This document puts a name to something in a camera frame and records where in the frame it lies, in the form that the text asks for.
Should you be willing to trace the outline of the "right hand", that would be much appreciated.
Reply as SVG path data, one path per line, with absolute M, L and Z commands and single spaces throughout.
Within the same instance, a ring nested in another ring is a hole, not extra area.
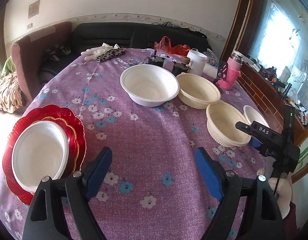
M 288 174 L 283 172 L 280 178 L 271 177 L 268 179 L 270 188 L 275 192 L 277 205 L 281 212 L 282 218 L 285 219 L 290 211 L 290 201 L 292 198 L 292 187 Z

